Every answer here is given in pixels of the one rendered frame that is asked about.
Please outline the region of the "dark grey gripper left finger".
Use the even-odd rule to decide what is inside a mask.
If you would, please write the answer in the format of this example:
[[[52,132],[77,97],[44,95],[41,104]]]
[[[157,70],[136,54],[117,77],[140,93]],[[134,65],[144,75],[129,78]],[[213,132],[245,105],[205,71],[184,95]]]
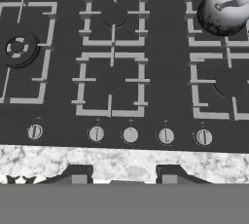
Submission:
[[[69,165],[62,174],[48,177],[42,184],[92,184],[92,175],[92,165]]]

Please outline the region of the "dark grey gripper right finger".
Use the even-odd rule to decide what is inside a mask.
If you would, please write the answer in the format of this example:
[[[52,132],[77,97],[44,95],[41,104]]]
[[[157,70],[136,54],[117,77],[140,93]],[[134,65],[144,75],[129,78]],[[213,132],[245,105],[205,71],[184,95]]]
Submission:
[[[189,175],[179,165],[157,165],[157,184],[207,184],[207,181],[193,175]]]

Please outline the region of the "round silver hob knob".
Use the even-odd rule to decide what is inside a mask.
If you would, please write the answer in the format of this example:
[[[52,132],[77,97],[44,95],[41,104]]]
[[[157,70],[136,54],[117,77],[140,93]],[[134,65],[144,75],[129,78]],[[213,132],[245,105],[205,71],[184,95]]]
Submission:
[[[172,143],[174,140],[174,132],[169,128],[161,129],[159,132],[159,140],[165,145]]]
[[[31,125],[27,129],[27,136],[32,140],[39,139],[42,136],[42,134],[43,134],[43,128],[38,124]]]
[[[124,141],[127,143],[133,143],[138,139],[138,130],[134,127],[128,127],[123,133]]]
[[[209,145],[212,140],[213,136],[209,130],[202,129],[199,130],[196,134],[196,141],[203,146]]]
[[[100,142],[104,137],[104,129],[100,126],[94,126],[89,130],[89,139],[94,142]]]

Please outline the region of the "black gas hob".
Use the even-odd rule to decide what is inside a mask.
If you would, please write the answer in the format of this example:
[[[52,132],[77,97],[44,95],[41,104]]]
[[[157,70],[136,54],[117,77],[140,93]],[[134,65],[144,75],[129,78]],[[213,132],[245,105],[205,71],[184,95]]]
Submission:
[[[0,143],[249,153],[249,23],[213,36],[201,1],[0,0]]]

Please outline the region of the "white and black kettle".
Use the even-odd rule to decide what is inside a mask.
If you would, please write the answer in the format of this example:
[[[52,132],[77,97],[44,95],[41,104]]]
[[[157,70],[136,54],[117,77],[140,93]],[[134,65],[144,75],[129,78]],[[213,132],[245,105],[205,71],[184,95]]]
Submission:
[[[216,36],[232,36],[249,19],[249,0],[202,0],[196,16],[207,32]]]

